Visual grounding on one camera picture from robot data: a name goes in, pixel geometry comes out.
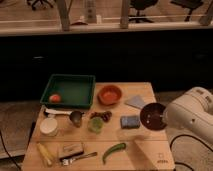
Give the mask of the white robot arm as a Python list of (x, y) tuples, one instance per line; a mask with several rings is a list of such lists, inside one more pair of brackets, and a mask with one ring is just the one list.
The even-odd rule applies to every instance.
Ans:
[(202, 87), (193, 87), (170, 102), (163, 111), (163, 122), (185, 127), (213, 144), (213, 94)]

